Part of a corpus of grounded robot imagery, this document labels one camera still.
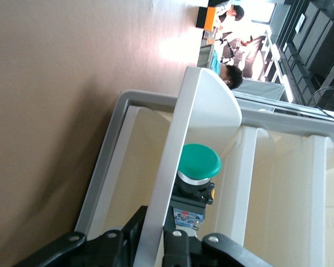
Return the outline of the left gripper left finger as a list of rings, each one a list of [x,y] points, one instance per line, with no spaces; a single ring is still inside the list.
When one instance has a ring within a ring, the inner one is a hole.
[[[147,206],[141,206],[120,230],[88,240],[81,232],[62,235],[16,266],[132,266]]]

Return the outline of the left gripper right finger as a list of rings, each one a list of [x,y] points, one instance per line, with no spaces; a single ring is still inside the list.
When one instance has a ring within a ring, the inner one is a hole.
[[[200,241],[182,230],[165,233],[163,266],[270,266],[246,248],[219,233]]]

